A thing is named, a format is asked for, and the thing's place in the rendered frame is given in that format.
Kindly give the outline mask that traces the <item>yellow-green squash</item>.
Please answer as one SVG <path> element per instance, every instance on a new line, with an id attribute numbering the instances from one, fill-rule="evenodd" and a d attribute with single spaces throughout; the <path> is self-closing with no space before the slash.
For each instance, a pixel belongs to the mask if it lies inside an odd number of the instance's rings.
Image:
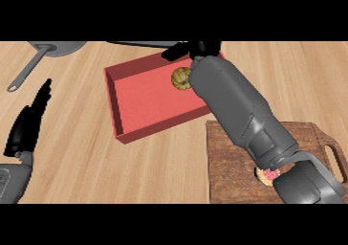
<path id="1" fill-rule="evenodd" d="M 172 73 L 172 85 L 178 90 L 187 90 L 192 88 L 190 84 L 192 69 L 189 67 L 178 67 Z"/>

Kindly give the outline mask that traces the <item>grey frying pan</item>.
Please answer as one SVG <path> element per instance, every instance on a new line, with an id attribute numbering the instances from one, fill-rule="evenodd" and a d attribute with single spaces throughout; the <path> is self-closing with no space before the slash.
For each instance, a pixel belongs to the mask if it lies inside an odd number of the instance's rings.
<path id="1" fill-rule="evenodd" d="M 20 74 L 17 75 L 16 80 L 10 84 L 7 89 L 8 92 L 14 92 L 20 88 L 35 67 L 38 66 L 45 56 L 48 57 L 67 56 L 84 47 L 87 42 L 85 41 L 31 41 L 29 44 L 32 45 L 38 53 L 35 54 Z"/>

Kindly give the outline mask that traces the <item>brown wooden cutting board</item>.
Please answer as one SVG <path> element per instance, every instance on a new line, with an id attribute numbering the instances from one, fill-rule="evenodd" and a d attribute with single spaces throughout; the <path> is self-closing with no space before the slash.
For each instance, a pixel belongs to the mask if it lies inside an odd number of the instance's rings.
<path id="1" fill-rule="evenodd" d="M 283 122 L 299 142 L 301 150 L 311 152 L 329 171 L 332 163 L 326 146 L 342 173 L 342 197 L 348 203 L 348 161 L 339 143 L 313 122 Z M 209 173 L 209 201 L 218 204 L 282 204 L 274 187 L 268 187 L 255 177 L 257 164 L 248 152 L 233 144 L 218 121 L 206 122 L 206 153 Z"/>

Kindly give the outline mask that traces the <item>red cardboard box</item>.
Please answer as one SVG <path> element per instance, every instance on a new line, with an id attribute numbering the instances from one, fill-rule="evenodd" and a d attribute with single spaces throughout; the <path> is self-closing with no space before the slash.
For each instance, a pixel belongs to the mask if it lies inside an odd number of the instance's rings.
<path id="1" fill-rule="evenodd" d="M 190 66 L 190 56 L 169 62 L 158 53 L 104 69 L 113 135 L 124 144 L 211 113 L 195 90 L 172 84 L 175 69 Z"/>

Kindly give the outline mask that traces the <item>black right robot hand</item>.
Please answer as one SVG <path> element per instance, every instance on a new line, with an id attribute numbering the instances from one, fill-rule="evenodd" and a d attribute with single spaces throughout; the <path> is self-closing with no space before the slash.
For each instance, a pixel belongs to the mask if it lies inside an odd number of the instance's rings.
<path id="1" fill-rule="evenodd" d="M 221 51 L 221 41 L 187 41 L 177 43 L 162 54 L 162 58 L 175 61 L 184 56 L 195 59 L 198 56 L 218 56 Z"/>

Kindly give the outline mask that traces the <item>pink and yellow food piece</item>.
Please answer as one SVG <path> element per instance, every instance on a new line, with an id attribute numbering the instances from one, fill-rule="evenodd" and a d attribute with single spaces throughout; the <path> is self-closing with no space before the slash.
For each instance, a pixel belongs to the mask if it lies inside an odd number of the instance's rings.
<path id="1" fill-rule="evenodd" d="M 288 164 L 277 170 L 271 170 L 270 168 L 260 169 L 258 167 L 255 167 L 255 177 L 267 187 L 271 187 L 274 179 L 279 178 L 292 169 L 294 166 L 295 164 Z"/>

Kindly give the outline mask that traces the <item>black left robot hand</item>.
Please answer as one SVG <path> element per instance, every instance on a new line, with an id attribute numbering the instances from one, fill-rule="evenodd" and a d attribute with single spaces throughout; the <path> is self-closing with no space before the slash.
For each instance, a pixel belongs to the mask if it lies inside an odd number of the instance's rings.
<path id="1" fill-rule="evenodd" d="M 5 146 L 4 155 L 16 157 L 19 152 L 33 152 L 39 139 L 42 117 L 51 98 L 51 79 L 47 80 L 33 103 L 26 105 L 17 116 Z"/>

